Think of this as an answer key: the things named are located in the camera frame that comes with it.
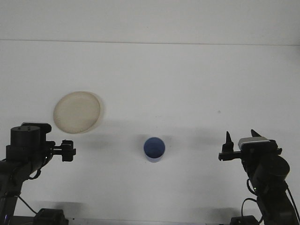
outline cable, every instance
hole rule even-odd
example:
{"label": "cable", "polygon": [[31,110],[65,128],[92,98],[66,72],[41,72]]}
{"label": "cable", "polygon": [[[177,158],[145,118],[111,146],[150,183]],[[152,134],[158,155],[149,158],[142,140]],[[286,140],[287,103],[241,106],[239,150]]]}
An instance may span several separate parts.
{"label": "cable", "polygon": [[292,204],[294,205],[294,209],[295,209],[296,214],[297,214],[298,222],[300,223],[299,212],[298,212],[298,210],[297,210],[297,206],[296,206],[296,204],[295,204],[295,201],[294,201],[294,199],[293,199],[293,196],[292,196],[292,193],[291,193],[289,187],[287,187],[287,192],[289,193],[289,195],[290,195],[290,197],[291,197]]}
{"label": "cable", "polygon": [[249,190],[252,194],[254,194],[254,195],[257,196],[257,194],[255,193],[255,191],[251,189],[251,187],[250,187],[250,185],[249,185],[249,181],[250,181],[250,179],[247,180],[247,188],[248,188],[248,190]]}
{"label": "cable", "polygon": [[[244,208],[244,203],[246,201],[253,201],[253,202],[257,202],[257,200],[253,199],[253,198],[246,198],[244,201],[243,201],[243,204],[242,204],[242,209],[241,209],[241,215],[242,215],[242,219],[245,223],[249,224],[245,219],[244,219],[244,215],[243,215],[243,208]],[[258,221],[258,224],[260,224],[261,222],[263,221],[263,217],[261,217],[261,219]]]}
{"label": "cable", "polygon": [[24,199],[22,199],[19,195],[18,195],[18,198],[34,213],[34,214],[37,214],[37,212],[35,212],[28,204],[27,202],[25,202]]}

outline blue cup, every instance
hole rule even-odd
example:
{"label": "blue cup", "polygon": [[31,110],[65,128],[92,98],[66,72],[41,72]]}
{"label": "blue cup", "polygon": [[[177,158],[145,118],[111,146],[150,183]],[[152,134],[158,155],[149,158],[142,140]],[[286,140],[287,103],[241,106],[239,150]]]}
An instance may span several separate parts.
{"label": "blue cup", "polygon": [[144,144],[144,152],[150,162],[156,163],[165,152],[165,143],[158,137],[149,138]]}

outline paper plate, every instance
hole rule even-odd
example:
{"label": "paper plate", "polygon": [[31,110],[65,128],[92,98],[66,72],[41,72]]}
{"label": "paper plate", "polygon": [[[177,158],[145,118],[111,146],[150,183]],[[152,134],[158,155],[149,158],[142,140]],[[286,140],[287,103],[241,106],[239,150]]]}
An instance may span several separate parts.
{"label": "paper plate", "polygon": [[93,94],[77,91],[63,97],[56,105],[53,118],[56,126],[67,133],[88,131],[100,116],[100,103]]}

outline white wall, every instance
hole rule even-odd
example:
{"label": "white wall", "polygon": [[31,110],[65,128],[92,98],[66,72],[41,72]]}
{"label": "white wall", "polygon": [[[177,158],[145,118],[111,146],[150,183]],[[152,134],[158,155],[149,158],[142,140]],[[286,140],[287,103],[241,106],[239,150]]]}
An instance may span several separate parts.
{"label": "white wall", "polygon": [[3,0],[0,39],[300,45],[298,0]]}
{"label": "white wall", "polygon": [[[23,121],[49,122],[49,140],[77,148],[74,162],[55,157],[24,184],[33,208],[63,208],[70,218],[228,223],[251,195],[240,161],[219,162],[218,153],[226,131],[237,143],[252,128],[283,147],[300,202],[300,47],[275,46],[297,44],[298,1],[209,2],[0,2],[1,39],[61,40],[0,41],[0,156],[9,129]],[[78,90],[98,94],[105,113],[96,129],[69,135],[52,114]],[[143,155],[151,136],[166,143],[156,164]],[[246,214],[259,217],[256,208],[248,203]],[[31,214],[19,202],[16,215]]]}

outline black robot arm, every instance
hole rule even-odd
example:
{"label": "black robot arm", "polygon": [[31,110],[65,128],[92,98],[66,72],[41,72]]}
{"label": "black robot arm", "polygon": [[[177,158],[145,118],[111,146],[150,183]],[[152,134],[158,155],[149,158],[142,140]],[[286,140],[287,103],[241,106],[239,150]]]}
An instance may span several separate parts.
{"label": "black robot arm", "polygon": [[[254,189],[250,191],[257,196],[256,202],[265,225],[299,225],[297,210],[286,195],[288,185],[285,178],[290,167],[279,156],[282,149],[278,148],[274,140],[262,137],[254,130],[251,130],[251,134],[252,137],[240,139],[240,151],[234,151],[233,142],[227,132],[219,160],[241,159]],[[253,216],[235,217],[232,218],[231,225],[235,224],[256,225],[258,221]]]}
{"label": "black robot arm", "polygon": [[23,123],[11,129],[10,145],[6,147],[6,159],[0,161],[0,224],[9,224],[22,184],[35,179],[53,155],[62,155],[63,161],[72,161],[76,149],[72,141],[61,146],[46,141],[51,126],[46,123]]}

